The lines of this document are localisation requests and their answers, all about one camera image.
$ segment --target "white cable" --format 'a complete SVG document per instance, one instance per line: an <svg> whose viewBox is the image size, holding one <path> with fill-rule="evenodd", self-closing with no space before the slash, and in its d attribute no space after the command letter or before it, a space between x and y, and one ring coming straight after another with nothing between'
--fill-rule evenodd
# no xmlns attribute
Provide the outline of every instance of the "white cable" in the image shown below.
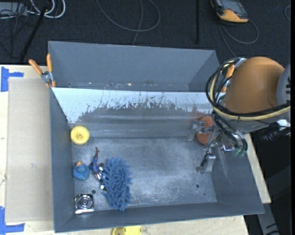
<svg viewBox="0 0 295 235"><path fill-rule="evenodd" d="M46 13L44 13L44 16L47 17L47 18L54 18L54 19L62 17L62 16L65 14L65 11L66 11L66 3L65 3L65 0L61 0L61 1L62 1L62 3L63 3L63 11L62 11L59 15L57 15L57 16L50 16L50 15L48 15L48 14L51 13L51 12L54 10L54 8L55 8L55 2L54 2L54 0L52 0L52 2L53 2L53 7L52 7L51 10L47 11ZM30 0L30 2L31 2L32 6L35 8L35 10L36 10L38 13L35 13L35 12L32 12L32 11L31 11L31 12L28 11L28 13L36 14L36 15L40 15L40 14L41 14L41 11L35 6L33 0Z"/></svg>

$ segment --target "blue toy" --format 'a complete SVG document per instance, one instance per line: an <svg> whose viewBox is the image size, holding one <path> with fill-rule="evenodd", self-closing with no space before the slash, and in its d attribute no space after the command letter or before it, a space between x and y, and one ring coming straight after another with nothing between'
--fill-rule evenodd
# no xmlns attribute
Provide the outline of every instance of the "blue toy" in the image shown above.
<svg viewBox="0 0 295 235"><path fill-rule="evenodd" d="M92 163L89 164L89 169L93 171L93 174L95 175L96 179L101 181L102 167L98 166L98 153L99 153L99 149L95 147L95 155L93 157Z"/></svg>
<svg viewBox="0 0 295 235"><path fill-rule="evenodd" d="M73 167L73 176L77 180L85 181L90 176L90 170L86 164L79 161Z"/></svg>
<svg viewBox="0 0 295 235"><path fill-rule="evenodd" d="M111 208L123 211L130 203L131 193L129 184L131 175L129 165L121 158L111 158L107 161L102 172L103 185L107 192L102 194L107 197Z"/></svg>

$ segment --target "orange object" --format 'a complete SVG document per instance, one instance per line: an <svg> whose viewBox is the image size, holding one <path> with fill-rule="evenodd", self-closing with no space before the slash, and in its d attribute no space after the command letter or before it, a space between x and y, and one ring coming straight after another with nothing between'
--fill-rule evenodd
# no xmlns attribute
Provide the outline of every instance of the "orange object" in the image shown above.
<svg viewBox="0 0 295 235"><path fill-rule="evenodd" d="M47 66L48 66L49 72L52 72L52 71L53 71L53 65L52 65L52 63L51 63L50 54L47 54L47 55L46 55L46 63L47 63Z"/></svg>
<svg viewBox="0 0 295 235"><path fill-rule="evenodd" d="M276 90L284 68L267 57L252 57L233 74L223 100L235 113L253 113L277 106Z"/></svg>
<svg viewBox="0 0 295 235"><path fill-rule="evenodd" d="M38 66L38 64L33 60L29 59L29 64L35 69L35 71L45 80L46 87L56 87L56 81L53 78L52 71L53 66L50 58L50 54L46 55L46 63L48 67L48 72L43 72L42 69Z"/></svg>
<svg viewBox="0 0 295 235"><path fill-rule="evenodd" d="M234 70L235 70L235 65L232 65L230 66L228 69L227 69L227 72L226 72L226 76L225 78L228 79L229 77L232 76L232 74L234 73ZM222 89L221 89L221 92L225 92L227 89L226 86L223 86Z"/></svg>
<svg viewBox="0 0 295 235"><path fill-rule="evenodd" d="M38 64L33 59L29 59L29 64L35 69L35 71L39 75L42 75L43 73L42 69L38 66Z"/></svg>
<svg viewBox="0 0 295 235"><path fill-rule="evenodd" d="M206 122L204 128L209 128L211 125L214 124L211 116L204 116L200 119L200 121ZM205 134L196 133L196 138L201 144L206 145L208 142L208 139L210 138L210 135L211 133L205 133Z"/></svg>

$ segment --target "yellow object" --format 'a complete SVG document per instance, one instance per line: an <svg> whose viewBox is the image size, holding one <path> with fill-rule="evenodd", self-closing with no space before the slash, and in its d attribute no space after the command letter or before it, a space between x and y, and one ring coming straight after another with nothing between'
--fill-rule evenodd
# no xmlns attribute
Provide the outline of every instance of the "yellow object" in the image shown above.
<svg viewBox="0 0 295 235"><path fill-rule="evenodd" d="M83 126L76 126L71 130L70 138L75 144L85 144L90 137L90 133L87 128Z"/></svg>
<svg viewBox="0 0 295 235"><path fill-rule="evenodd" d="M141 235L142 228L141 226L125 226L125 227L116 227L113 229L112 235Z"/></svg>

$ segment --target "bin floor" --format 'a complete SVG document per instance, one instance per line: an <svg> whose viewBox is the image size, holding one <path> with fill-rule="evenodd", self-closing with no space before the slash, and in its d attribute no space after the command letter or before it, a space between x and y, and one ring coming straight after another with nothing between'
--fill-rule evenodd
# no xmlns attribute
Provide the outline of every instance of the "bin floor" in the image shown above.
<svg viewBox="0 0 295 235"><path fill-rule="evenodd" d="M131 203L127 208L216 202L210 173L198 172L204 146L186 137L94 138L73 144L73 163L90 164L96 147L98 164L121 157L130 165ZM95 210L111 210L92 173L86 181L74 180L74 193L93 194Z"/></svg>

